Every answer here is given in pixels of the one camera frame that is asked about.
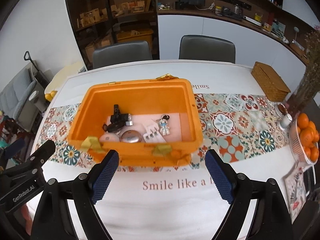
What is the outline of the floral placemat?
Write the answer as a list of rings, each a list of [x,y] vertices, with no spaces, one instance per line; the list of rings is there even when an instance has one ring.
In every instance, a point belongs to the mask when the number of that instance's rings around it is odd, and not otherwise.
[[[316,177],[313,165],[297,164],[284,178],[291,222],[294,223],[307,197],[315,189]]]

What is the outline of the silver oval pebble case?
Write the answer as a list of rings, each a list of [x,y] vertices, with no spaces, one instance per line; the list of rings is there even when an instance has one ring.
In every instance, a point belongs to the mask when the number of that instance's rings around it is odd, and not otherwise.
[[[138,131],[128,130],[121,135],[120,140],[125,143],[137,143],[142,141],[142,135]]]

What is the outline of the patterned tile table runner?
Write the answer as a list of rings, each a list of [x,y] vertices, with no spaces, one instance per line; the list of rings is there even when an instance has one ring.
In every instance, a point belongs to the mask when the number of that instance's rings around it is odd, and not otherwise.
[[[215,149],[227,163],[249,161],[264,168],[286,173],[295,165],[289,147],[289,134],[279,126],[277,104],[264,95],[195,94],[203,132],[202,145],[191,155],[187,166],[141,167],[126,165],[120,172],[170,172],[204,167],[207,150]],[[37,133],[33,149],[46,140],[55,142],[50,161],[66,167],[91,168],[95,159],[67,141],[79,104],[55,105],[48,109]]]

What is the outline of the right grey dining chair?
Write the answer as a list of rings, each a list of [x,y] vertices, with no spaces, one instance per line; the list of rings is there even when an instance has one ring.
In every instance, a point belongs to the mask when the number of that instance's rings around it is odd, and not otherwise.
[[[234,43],[216,37],[184,35],[180,41],[179,59],[235,63]]]

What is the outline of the basket of oranges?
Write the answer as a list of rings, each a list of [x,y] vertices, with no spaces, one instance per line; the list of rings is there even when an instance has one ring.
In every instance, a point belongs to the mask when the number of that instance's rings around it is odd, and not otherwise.
[[[300,113],[289,129],[289,145],[296,161],[314,165],[319,159],[319,131],[307,114]]]

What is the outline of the woven wicker box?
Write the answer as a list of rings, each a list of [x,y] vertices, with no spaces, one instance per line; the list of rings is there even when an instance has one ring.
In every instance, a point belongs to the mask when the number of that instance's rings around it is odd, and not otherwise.
[[[291,92],[277,72],[267,64],[255,62],[251,74],[272,102],[283,102]]]

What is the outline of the left grey dining chair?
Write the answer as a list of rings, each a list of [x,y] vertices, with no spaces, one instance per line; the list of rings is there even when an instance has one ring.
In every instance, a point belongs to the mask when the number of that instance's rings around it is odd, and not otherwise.
[[[93,52],[93,69],[149,60],[152,60],[152,54],[148,42],[131,41],[117,43],[101,47]]]

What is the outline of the pink round night light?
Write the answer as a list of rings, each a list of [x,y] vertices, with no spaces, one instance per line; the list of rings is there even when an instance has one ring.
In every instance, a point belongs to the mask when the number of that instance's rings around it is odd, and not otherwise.
[[[120,137],[115,133],[105,133],[99,138],[100,143],[105,142],[120,142]]]

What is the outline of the white tower fan heater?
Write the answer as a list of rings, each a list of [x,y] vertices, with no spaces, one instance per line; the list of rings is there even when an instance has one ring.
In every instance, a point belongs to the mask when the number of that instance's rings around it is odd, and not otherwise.
[[[41,113],[46,111],[46,99],[38,90],[35,90],[30,94],[29,101],[33,103]]]

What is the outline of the grey sofa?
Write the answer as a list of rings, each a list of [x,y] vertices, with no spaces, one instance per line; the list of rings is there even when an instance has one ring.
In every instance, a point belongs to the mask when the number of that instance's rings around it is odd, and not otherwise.
[[[1,91],[1,111],[17,120],[36,86],[27,68],[21,70]]]

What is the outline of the black clip-on device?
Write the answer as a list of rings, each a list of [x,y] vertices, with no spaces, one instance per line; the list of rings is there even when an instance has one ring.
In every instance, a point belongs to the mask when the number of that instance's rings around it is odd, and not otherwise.
[[[132,115],[130,113],[121,113],[119,105],[115,104],[113,107],[113,114],[110,117],[111,125],[132,126]]]

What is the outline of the dried flower vase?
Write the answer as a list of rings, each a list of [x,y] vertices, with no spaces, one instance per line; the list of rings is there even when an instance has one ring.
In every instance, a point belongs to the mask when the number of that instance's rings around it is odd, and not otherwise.
[[[288,113],[295,118],[319,92],[319,25],[306,35],[309,63],[297,89],[289,97]]]

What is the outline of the white battery charger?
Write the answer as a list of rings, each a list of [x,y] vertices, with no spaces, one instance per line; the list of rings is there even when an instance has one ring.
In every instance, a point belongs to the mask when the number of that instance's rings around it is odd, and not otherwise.
[[[159,132],[159,126],[157,123],[144,126],[145,133],[143,134],[143,139],[148,144],[158,144],[166,143],[166,140],[162,137]]]

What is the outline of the orange plastic storage crate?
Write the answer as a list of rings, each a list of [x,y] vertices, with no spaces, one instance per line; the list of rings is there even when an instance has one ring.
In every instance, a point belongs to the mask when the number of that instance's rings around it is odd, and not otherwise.
[[[119,137],[128,130],[142,136],[144,126],[157,123],[163,114],[170,116],[170,134],[162,136],[166,143],[105,142],[99,138],[108,132],[114,105],[121,113],[132,115],[132,126],[124,126]],[[203,142],[202,128],[191,84],[188,80],[165,75],[153,80],[121,81],[92,86],[88,89],[68,134],[68,143],[89,153],[96,162],[110,150],[119,154],[122,166],[184,166]]]

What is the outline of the astronaut figure keychain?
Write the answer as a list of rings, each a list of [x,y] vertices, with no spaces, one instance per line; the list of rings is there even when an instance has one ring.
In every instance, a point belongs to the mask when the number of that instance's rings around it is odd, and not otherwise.
[[[168,124],[169,119],[170,119],[169,115],[163,114],[159,119],[156,120],[159,127],[159,133],[162,136],[166,136],[170,134],[170,127]]]

